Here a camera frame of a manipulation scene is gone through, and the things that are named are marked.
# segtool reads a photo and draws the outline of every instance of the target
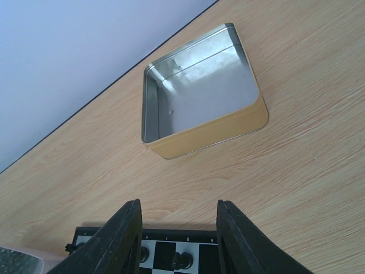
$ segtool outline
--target black chess piece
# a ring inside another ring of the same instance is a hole
[[[147,247],[141,247],[141,258],[140,258],[140,263],[145,263],[148,260],[149,257],[149,250],[147,249]]]
[[[189,269],[193,265],[193,256],[187,252],[182,254],[175,252],[172,259],[172,268],[174,270]]]

